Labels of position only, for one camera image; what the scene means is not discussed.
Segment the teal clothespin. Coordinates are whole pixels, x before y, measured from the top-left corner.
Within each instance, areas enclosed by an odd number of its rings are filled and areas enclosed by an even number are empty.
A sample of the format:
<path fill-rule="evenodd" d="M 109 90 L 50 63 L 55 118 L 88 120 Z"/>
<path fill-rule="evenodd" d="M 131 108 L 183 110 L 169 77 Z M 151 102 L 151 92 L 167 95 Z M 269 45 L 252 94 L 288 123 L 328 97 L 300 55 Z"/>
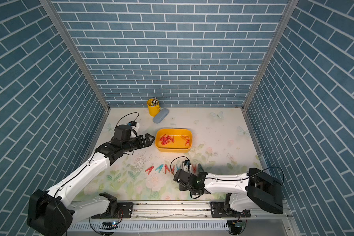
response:
<path fill-rule="evenodd" d="M 198 173 L 204 172 L 204 169 L 202 167 L 202 165 L 199 163 L 198 164 Z"/>
<path fill-rule="evenodd" d="M 155 171 L 156 172 L 158 172 L 158 173 L 160 173 L 161 171 L 162 171 L 162 169 L 163 169 L 163 164 L 161 164 L 161 165 L 159 165 L 156 169 L 155 169 Z"/>

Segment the yellow storage box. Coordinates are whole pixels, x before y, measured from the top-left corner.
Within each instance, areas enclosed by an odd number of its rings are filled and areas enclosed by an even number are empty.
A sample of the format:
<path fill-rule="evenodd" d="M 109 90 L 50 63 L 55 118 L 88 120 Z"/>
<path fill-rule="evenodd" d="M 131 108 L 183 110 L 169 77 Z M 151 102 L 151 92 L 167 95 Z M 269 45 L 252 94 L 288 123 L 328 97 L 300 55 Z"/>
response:
<path fill-rule="evenodd" d="M 193 135 L 188 129 L 163 128 L 156 134 L 155 146 L 161 152 L 189 152 L 192 144 Z"/>

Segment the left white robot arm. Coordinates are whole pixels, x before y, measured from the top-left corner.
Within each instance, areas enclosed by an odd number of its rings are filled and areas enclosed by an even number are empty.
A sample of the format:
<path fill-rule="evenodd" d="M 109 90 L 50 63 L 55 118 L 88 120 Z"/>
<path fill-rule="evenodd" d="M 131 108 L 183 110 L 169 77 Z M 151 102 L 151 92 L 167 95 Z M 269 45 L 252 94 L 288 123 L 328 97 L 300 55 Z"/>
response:
<path fill-rule="evenodd" d="M 44 236 L 62 236 L 71 225 L 92 216 L 121 216 L 117 198 L 106 192 L 85 202 L 73 204 L 72 201 L 98 174 L 124 154 L 154 143 L 154 136 L 137 133 L 138 126 L 137 122 L 116 126 L 111 140 L 97 147 L 73 173 L 45 191 L 35 191 L 29 198 L 27 225 Z"/>

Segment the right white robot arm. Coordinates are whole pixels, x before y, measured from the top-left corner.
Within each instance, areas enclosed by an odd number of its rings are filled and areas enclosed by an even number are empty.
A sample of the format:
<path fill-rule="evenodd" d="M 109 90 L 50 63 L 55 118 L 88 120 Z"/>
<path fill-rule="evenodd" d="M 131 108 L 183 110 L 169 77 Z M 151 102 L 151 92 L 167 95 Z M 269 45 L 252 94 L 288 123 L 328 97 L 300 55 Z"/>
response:
<path fill-rule="evenodd" d="M 225 193 L 225 210 L 240 213 L 258 207 L 273 214 L 283 213 L 283 182 L 266 172 L 250 168 L 240 175 L 216 175 L 200 172 L 197 175 L 179 169 L 174 175 L 180 191 L 192 196 Z"/>

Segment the pile of red clothespins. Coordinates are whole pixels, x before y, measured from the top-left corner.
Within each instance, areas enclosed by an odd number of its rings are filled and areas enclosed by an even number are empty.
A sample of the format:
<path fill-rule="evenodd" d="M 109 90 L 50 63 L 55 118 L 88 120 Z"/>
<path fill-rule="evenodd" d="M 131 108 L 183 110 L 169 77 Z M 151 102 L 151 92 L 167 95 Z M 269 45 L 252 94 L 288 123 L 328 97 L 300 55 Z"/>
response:
<path fill-rule="evenodd" d="M 161 144 L 164 146 L 170 142 L 172 142 L 173 144 L 177 142 L 177 138 L 180 138 L 182 140 L 182 144 L 184 146 L 188 146 L 190 145 L 190 137 L 186 136 L 186 135 L 181 135 L 181 136 L 171 136 L 171 135 L 163 135 L 159 141 L 161 142 Z"/>

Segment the yellow pen cup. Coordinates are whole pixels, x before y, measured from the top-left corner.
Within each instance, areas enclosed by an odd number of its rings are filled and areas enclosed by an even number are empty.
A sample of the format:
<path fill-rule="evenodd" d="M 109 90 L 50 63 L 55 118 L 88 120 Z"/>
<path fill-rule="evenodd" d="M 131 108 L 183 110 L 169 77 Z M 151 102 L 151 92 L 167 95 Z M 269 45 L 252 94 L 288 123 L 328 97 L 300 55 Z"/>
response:
<path fill-rule="evenodd" d="M 159 100 L 157 98 L 151 98 L 147 101 L 148 111 L 152 117 L 155 117 L 161 110 Z"/>

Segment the grey glasses case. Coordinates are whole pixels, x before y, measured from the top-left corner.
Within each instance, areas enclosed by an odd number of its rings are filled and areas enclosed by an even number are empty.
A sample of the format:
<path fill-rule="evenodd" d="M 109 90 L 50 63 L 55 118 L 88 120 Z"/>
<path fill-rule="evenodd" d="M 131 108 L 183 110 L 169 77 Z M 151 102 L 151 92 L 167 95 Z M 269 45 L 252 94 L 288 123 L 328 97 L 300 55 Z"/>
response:
<path fill-rule="evenodd" d="M 169 109 L 167 108 L 161 109 L 160 112 L 153 118 L 153 122 L 155 124 L 161 123 L 168 114 L 169 114 Z"/>

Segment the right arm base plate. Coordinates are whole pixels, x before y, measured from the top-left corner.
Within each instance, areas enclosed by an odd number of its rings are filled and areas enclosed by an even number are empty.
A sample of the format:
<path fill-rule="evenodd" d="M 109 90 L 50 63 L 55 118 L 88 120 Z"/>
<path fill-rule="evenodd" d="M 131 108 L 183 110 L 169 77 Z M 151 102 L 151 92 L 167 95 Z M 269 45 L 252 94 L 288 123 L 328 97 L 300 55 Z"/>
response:
<path fill-rule="evenodd" d="M 210 202 L 210 212 L 212 218 L 248 218 L 251 217 L 249 209 L 235 211 L 229 207 L 229 204 L 223 201 Z"/>

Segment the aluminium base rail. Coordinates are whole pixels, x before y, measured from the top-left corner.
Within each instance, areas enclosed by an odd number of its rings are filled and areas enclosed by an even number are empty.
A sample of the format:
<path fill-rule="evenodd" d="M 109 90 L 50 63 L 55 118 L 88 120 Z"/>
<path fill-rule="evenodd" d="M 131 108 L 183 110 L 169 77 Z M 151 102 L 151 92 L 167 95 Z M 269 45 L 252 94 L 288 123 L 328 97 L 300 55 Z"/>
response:
<path fill-rule="evenodd" d="M 231 236 L 298 236 L 300 235 L 290 209 L 283 214 L 272 214 L 260 208 L 250 208 L 248 218 L 212 218 L 211 201 L 134 201 L 131 218 L 87 218 L 71 225 L 62 236 L 79 232 L 95 236 L 117 236 L 120 233 L 145 234 L 161 232 L 219 231 Z"/>

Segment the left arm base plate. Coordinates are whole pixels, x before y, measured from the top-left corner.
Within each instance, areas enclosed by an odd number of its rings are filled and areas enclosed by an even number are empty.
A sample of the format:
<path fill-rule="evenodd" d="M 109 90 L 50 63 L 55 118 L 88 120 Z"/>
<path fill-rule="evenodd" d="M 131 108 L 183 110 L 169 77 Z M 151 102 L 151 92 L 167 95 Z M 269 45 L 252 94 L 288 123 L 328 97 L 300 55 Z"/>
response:
<path fill-rule="evenodd" d="M 128 219 L 131 218 L 134 203 L 132 202 L 116 202 L 110 203 L 109 208 L 102 214 L 92 216 L 92 219 Z"/>

